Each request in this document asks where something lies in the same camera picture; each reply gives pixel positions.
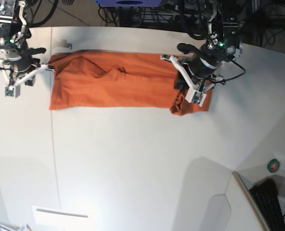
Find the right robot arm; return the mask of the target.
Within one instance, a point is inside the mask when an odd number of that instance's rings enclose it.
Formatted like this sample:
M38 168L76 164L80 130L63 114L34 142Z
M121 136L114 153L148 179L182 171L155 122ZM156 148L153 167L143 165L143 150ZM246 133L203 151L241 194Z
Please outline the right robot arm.
M53 2L48 15L34 23L41 6L38 0L0 0L0 71L3 72L7 88L25 84L33 86L36 72L41 71L40 59L34 55L44 54L45 48L30 48L27 40L31 38L30 29L44 25L53 15L58 1Z

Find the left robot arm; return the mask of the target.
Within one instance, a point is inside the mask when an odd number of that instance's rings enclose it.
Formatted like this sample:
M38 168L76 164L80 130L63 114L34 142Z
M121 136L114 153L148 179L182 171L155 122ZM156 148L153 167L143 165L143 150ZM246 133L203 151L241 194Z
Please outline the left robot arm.
M205 93L216 84L224 85L244 75L246 70L235 61L236 53L241 53L243 49L239 38L236 1L206 0L204 10L198 9L196 31L190 27L185 16L185 1L179 0L177 5L185 32L191 38L204 40L205 43L200 48L191 44L178 44L177 49L188 57L161 56L162 60L174 64L178 70L174 88ZM231 78L215 75L215 71L224 63L233 63L242 73Z

